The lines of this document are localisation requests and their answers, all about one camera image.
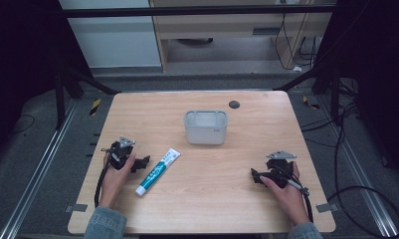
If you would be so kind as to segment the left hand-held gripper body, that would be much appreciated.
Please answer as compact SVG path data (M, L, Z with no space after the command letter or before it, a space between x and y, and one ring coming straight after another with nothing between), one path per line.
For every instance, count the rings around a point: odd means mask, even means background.
M112 166L117 170L124 167L128 157L130 156L135 141L121 136L119 140L115 141L110 148L103 148L107 154L106 165Z

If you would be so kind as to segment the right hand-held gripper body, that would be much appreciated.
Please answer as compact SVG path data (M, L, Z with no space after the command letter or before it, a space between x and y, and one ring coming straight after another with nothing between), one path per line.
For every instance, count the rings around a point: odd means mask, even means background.
M285 188L288 184L293 184L294 170L292 161L288 158L296 158L294 154L278 150L267 155L267 169L269 170L268 178L270 178L279 188Z

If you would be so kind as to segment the person's left hand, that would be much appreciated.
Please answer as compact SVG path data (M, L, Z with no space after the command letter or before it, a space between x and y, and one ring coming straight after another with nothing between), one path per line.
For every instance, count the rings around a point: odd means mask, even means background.
M99 206L114 208L115 202L130 175L134 162L135 156L130 155L122 169L115 169L113 166L106 169L101 184Z

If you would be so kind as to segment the person's right hand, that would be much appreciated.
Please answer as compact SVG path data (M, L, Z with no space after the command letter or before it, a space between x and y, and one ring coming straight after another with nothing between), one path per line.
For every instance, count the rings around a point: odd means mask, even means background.
M261 180L272 191L279 205L291 220L293 226L309 222L302 194L292 185L279 188L271 179L261 176Z

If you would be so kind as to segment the teal and white toothpaste tube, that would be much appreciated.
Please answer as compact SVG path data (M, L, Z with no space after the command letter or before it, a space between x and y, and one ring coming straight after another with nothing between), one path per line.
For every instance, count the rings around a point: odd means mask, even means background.
M181 153L176 149L169 148L162 158L157 162L157 164L147 174L147 176L137 186L135 189L135 194L139 197L142 197L180 155Z

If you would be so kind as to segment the grey tape piece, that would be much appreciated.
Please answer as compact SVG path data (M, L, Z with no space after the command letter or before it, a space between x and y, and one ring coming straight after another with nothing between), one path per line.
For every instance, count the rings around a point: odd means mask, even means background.
M85 212L87 210L88 206L86 204L73 204L73 205L67 205L65 207L65 212L67 213L72 213L74 211L78 212Z
M323 213L328 211L335 212L339 210L339 207L337 206L336 203L324 203L316 205L316 210L318 213Z

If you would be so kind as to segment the grey plastic container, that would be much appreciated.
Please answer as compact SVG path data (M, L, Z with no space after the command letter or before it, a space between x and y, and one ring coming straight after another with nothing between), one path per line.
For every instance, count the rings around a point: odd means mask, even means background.
M184 116L185 133L192 144L223 144L227 125L224 111L188 111Z

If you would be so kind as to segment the black metal stand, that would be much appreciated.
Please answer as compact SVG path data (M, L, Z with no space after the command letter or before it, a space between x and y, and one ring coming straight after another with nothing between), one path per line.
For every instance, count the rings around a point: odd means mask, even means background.
M57 126L59 129L65 122L65 99L64 91L67 91L72 99L80 99L84 95L79 81L89 84L90 86L100 90L107 95L116 95L118 91L113 90L99 82L93 77L85 75L74 69L58 70L55 75L55 93L56 93L56 110L57 110Z
M318 63L306 73L298 76L289 83L275 88L275 91L289 91L293 87L304 81L315 78L311 90L320 95L327 89L330 89L330 116L337 125L340 125L339 119L339 67L336 63Z

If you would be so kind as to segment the white cabinet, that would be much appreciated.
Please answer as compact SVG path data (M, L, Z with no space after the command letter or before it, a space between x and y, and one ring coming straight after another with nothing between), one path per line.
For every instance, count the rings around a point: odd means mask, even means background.
M59 0L64 10L148 8L148 0ZM69 18L91 69L160 67L151 17Z

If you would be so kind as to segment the dark curtain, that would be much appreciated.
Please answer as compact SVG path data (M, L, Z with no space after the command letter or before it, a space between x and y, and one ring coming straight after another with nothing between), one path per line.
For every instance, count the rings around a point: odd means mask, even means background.
M317 60L358 83L357 101L399 169L399 0L337 0Z
M0 148L23 104L54 88L55 69L28 17L61 8L59 0L0 0Z

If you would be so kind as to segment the wooden desk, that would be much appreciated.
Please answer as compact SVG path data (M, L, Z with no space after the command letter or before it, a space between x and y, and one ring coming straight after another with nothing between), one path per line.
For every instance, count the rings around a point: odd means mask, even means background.
M322 5L336 0L148 0L152 7ZM175 39L206 39L270 36L281 64L290 68L305 38L324 35L330 13L233 14L155 16L155 32L161 60L167 61L168 42Z

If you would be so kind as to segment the aluminium floor rail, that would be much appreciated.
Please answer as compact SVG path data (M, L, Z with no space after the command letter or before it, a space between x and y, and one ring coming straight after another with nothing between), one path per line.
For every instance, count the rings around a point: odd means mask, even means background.
M333 194L333 196L336 197L339 206L343 210L343 213L355 226L360 228L368 235L380 239L399 239L399 228L397 228L394 224L390 214L387 211L387 208L384 205L384 202L387 202L388 198L386 198L382 193L373 188L371 181L369 180L360 163L358 162L357 157L352 150L352 147L345 137L345 132L343 129L343 117L349 111L353 111L355 109L355 105L349 105L348 107L344 108L343 112L339 114L340 125L337 125L330 116L330 108L326 97L317 97L317 100L319 101L321 110L328 117L330 127L332 128L334 134L337 136L337 143L335 145L334 153L335 193ZM347 166L352 174L354 181L356 182L356 185L346 186L342 189L338 187L337 160L339 152L342 153L342 158L347 163ZM342 204L340 195L344 192L348 192L351 190L358 190L362 195L365 204L370 212L370 215L372 216L372 219L377 226L376 231L371 231L368 228L365 228L356 219L351 218L348 211Z
M15 206L13 213L0 232L0 239L15 239L17 236L19 229L39 191L39 188L44 181L50 165L55 158L57 150L59 149L63 138L68 131L78 104L78 100L70 100L69 107L65 112L63 123L54 131L54 134L49 141L49 144L45 149L40 162L38 163L22 196Z

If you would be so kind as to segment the black horizontal frame bar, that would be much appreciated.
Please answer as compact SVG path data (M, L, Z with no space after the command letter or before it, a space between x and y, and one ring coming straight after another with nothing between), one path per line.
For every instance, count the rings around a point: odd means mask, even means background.
M334 12L336 5L239 5L239 6L190 6L154 8L111 8L61 10L57 15L67 18L143 17L143 16L195 16L231 14L284 14Z

